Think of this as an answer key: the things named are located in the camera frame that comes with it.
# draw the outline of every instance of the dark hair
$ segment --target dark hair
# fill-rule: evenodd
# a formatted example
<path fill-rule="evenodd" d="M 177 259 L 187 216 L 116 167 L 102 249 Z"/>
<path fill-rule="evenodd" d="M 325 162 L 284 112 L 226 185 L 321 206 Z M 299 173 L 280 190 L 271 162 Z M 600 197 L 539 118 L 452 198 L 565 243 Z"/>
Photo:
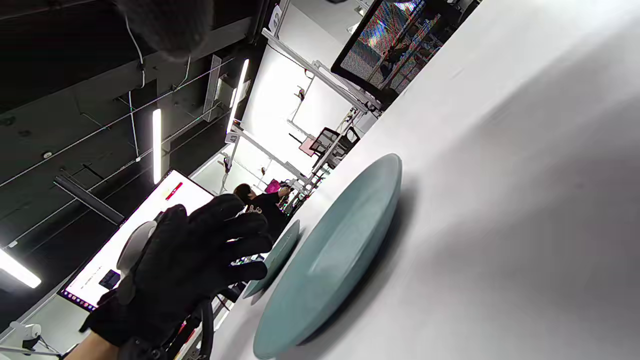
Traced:
<path fill-rule="evenodd" d="M 249 194 L 251 193 L 251 186 L 249 184 L 240 184 L 234 190 L 234 195 L 239 197 L 243 203 L 249 205 L 251 199 L 249 199 Z"/>

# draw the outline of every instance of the monitor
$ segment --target monitor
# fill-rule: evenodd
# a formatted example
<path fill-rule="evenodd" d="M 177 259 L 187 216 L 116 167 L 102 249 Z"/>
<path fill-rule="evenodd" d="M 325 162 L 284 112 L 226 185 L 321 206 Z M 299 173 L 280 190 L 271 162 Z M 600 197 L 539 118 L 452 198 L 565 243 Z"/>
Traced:
<path fill-rule="evenodd" d="M 118 286 L 122 276 L 116 269 L 116 263 L 134 230 L 141 224 L 156 219 L 174 205 L 184 205 L 187 214 L 190 214 L 212 199 L 213 195 L 180 172 L 169 171 L 98 253 L 58 290 L 58 295 L 83 309 L 93 311 L 100 297 Z"/>

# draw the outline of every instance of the fingers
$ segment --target fingers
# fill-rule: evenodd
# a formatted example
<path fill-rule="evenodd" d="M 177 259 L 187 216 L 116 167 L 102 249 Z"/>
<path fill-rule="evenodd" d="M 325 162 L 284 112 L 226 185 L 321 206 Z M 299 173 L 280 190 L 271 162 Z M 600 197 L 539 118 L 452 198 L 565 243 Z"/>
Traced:
<path fill-rule="evenodd" d="M 269 252 L 272 246 L 271 237 L 266 234 L 251 238 L 241 238 L 222 245 L 220 247 L 220 259 L 223 263 L 228 264 L 246 256 Z"/>
<path fill-rule="evenodd" d="M 197 227 L 214 227 L 234 218 L 244 209 L 244 203 L 233 194 L 223 194 L 197 209 L 189 216 L 189 223 Z"/>
<path fill-rule="evenodd" d="M 237 217 L 225 221 L 216 234 L 226 240 L 238 239 L 246 236 L 264 233 L 267 231 L 267 218 L 258 213 L 240 214 Z"/>
<path fill-rule="evenodd" d="M 248 282 L 251 280 L 262 280 L 267 276 L 267 266 L 261 261 L 228 267 L 225 274 L 227 284 L 237 282 Z"/>
<path fill-rule="evenodd" d="M 178 204 L 168 208 L 158 220 L 156 230 L 153 232 L 154 242 L 172 243 L 174 239 L 182 238 L 187 222 L 187 210 L 183 205 Z"/>

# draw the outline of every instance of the pink object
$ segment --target pink object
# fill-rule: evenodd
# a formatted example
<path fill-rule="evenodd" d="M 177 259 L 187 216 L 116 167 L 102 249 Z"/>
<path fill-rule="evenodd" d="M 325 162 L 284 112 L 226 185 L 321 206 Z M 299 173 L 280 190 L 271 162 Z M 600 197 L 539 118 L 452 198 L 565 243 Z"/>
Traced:
<path fill-rule="evenodd" d="M 278 192 L 279 189 L 280 189 L 280 183 L 276 179 L 274 179 L 274 180 L 271 180 L 269 185 L 267 185 L 266 190 L 264 191 L 266 193 L 276 193 Z"/>
<path fill-rule="evenodd" d="M 311 150 L 311 145 L 314 144 L 315 140 L 316 139 L 314 138 L 307 138 L 305 142 L 303 142 L 298 148 L 302 150 L 302 152 L 304 152 L 305 154 L 309 156 L 313 156 L 316 152 Z"/>

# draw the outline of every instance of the sleeve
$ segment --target sleeve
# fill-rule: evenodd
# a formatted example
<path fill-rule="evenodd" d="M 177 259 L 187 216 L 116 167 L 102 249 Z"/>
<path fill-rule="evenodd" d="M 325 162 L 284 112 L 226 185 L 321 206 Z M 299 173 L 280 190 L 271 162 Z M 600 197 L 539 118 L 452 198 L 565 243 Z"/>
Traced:
<path fill-rule="evenodd" d="M 258 195 L 261 202 L 277 204 L 280 202 L 280 196 L 277 192 L 275 193 L 263 193 Z"/>

